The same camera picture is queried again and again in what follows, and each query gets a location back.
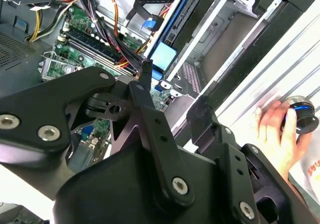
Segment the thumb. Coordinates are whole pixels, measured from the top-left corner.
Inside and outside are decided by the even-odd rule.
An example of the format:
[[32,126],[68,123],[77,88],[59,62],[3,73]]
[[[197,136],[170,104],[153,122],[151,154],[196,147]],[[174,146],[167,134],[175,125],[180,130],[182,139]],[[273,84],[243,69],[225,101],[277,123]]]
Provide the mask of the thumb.
[[297,141],[297,158],[300,159],[307,151],[311,142],[312,133],[300,135]]

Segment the red wire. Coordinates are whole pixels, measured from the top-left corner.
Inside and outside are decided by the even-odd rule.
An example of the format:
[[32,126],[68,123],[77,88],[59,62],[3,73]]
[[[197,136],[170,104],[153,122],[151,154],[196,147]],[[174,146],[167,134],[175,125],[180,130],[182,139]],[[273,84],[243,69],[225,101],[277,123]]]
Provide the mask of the red wire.
[[167,13],[167,12],[169,11],[169,9],[170,9],[170,8],[167,7],[164,11],[162,11],[162,13],[160,14],[160,16],[164,15],[165,13]]

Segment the ventilation grille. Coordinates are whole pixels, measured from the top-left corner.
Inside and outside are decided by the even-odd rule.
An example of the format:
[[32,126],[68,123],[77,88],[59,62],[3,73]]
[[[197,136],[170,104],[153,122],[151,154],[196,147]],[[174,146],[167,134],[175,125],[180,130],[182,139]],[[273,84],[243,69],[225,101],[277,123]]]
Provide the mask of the ventilation grille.
[[24,59],[35,50],[0,32],[0,68]]
[[192,85],[192,89],[196,93],[200,93],[196,69],[188,63],[183,64],[183,75],[186,80]]

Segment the finger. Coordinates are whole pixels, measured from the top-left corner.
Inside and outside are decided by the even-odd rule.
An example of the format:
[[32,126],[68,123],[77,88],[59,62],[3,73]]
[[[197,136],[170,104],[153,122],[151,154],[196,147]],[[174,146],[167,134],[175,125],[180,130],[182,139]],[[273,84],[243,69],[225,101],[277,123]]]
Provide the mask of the finger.
[[259,126],[260,126],[260,120],[262,116],[262,110],[261,108],[257,108],[253,115],[253,123],[252,123],[252,130],[256,138],[259,137]]
[[294,109],[290,108],[286,113],[285,125],[281,137],[281,147],[287,152],[293,152],[296,148],[296,127],[297,114]]
[[309,144],[311,142],[312,133],[300,135],[297,142],[296,159],[302,158],[308,151]]
[[266,127],[266,139],[268,143],[280,145],[280,128],[289,107],[288,103],[282,103],[270,117]]
[[269,122],[270,117],[274,113],[274,111],[281,105],[279,101],[273,102],[270,107],[268,108],[267,112],[264,114],[260,121],[259,127],[259,140],[261,142],[265,142],[267,140],[267,125]]

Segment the cable bundle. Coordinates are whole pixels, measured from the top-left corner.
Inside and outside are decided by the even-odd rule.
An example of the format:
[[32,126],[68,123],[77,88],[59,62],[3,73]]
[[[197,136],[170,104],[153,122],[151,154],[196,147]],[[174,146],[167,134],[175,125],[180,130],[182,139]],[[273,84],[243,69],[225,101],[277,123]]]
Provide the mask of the cable bundle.
[[97,33],[99,34],[100,38],[102,38],[105,42],[108,42],[110,45],[113,45],[124,57],[125,59],[131,64],[135,69],[139,69],[141,67],[141,62],[143,60],[142,57],[137,55],[134,51],[129,49],[119,38],[118,38],[118,6],[115,0],[114,8],[115,8],[115,26],[114,30],[111,30],[105,21],[98,16],[97,14],[97,4],[96,0],[80,0],[84,11],[86,12],[87,16],[91,19],[91,21],[96,25]]

